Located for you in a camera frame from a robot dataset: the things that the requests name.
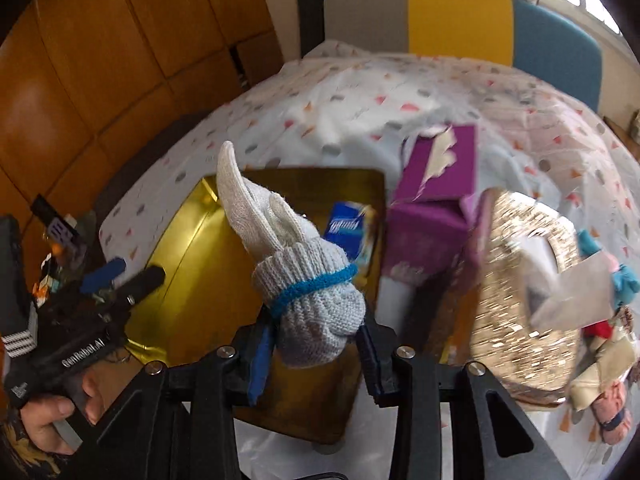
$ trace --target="metal screw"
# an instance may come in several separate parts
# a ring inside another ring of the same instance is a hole
[[[402,359],[413,359],[415,357],[415,350],[410,346],[399,346],[396,348],[396,355]]]
[[[236,355],[236,349],[232,346],[221,346],[218,348],[216,354],[218,354],[218,357],[222,357],[223,359],[231,359]]]
[[[486,372],[486,368],[484,367],[484,365],[477,361],[473,361],[472,363],[469,363],[466,366],[466,368],[469,370],[470,373],[478,377],[484,375],[484,373]]]
[[[147,375],[158,375],[163,369],[164,363],[162,361],[149,361],[145,365]]]

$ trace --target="dark blue band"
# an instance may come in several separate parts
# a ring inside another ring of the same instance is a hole
[[[311,294],[316,290],[329,288],[330,286],[338,285],[343,282],[350,282],[357,273],[358,266],[356,264],[351,264],[343,270],[338,270],[331,274],[321,274],[312,280],[306,280],[306,282],[298,282],[293,285],[289,285],[280,294],[278,294],[276,299],[271,303],[271,317],[276,320],[280,319],[280,316],[284,313],[284,308],[292,301],[302,298],[302,296],[306,296],[307,294]]]
[[[625,418],[625,408],[622,408],[618,412],[618,414],[615,417],[613,417],[609,422],[601,422],[600,427],[604,431],[613,431],[620,425],[620,423],[624,418]]]

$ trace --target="yellow metallic tray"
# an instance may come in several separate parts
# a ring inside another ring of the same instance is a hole
[[[375,306],[383,252],[385,186],[373,170],[291,168],[247,171],[244,176],[280,193],[322,234],[335,202],[372,205],[379,215],[378,241],[363,292]],[[215,176],[201,180],[182,204],[148,262],[166,272],[164,285],[133,310],[126,332],[129,350],[143,363],[194,362],[231,342],[251,324],[262,300],[251,285],[254,263],[226,222]],[[263,396],[236,417],[278,433],[321,444],[344,434],[360,378],[354,344],[333,363],[307,370],[285,368],[277,352]]]

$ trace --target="camouflage sleeve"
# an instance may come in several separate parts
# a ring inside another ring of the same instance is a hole
[[[0,427],[0,478],[2,480],[49,480],[57,478],[69,457],[45,453],[33,445],[11,408]]]

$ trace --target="finger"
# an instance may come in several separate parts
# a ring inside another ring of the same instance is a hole
[[[73,454],[73,450],[53,427],[52,422],[65,420],[75,410],[65,397],[47,396],[31,400],[20,410],[24,429],[31,441],[46,453]]]
[[[95,426],[104,413],[104,401],[102,400],[102,394],[98,389],[98,384],[94,380],[93,375],[87,374],[82,378],[82,389],[89,396],[86,406],[84,407],[84,412],[89,422]]]

